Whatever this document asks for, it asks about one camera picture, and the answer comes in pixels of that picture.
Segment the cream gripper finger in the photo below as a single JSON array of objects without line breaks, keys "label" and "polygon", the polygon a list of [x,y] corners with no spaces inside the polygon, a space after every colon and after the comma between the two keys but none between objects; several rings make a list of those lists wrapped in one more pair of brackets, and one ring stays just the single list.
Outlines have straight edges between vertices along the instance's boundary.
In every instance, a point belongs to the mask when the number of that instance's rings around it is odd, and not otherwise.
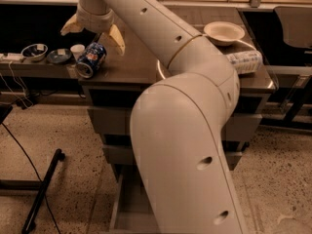
[{"label": "cream gripper finger", "polygon": [[79,33],[83,30],[83,26],[78,22],[77,15],[74,14],[62,27],[60,34],[65,36],[68,33]]},{"label": "cream gripper finger", "polygon": [[125,54],[126,45],[116,24],[112,24],[108,31],[100,35],[99,42],[103,46],[111,47],[120,56]]}]

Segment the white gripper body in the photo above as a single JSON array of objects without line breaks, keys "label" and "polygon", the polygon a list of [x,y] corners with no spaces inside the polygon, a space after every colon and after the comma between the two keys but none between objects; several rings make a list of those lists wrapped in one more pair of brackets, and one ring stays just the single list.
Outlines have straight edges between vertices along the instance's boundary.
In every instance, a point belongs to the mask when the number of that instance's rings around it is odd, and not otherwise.
[{"label": "white gripper body", "polygon": [[84,9],[77,6],[77,22],[85,29],[93,33],[107,32],[114,23],[114,13],[107,7],[102,7],[99,11],[96,8]]}]

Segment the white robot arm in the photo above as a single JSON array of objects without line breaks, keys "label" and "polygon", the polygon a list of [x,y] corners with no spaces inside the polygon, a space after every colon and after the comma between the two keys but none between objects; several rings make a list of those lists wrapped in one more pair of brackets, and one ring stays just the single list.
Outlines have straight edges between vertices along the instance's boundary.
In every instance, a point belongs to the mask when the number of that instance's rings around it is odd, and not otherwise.
[{"label": "white robot arm", "polygon": [[156,0],[79,0],[62,33],[104,33],[119,17],[171,77],[133,107],[136,164],[159,229],[248,234],[221,143],[240,91],[235,68],[205,36]]}]

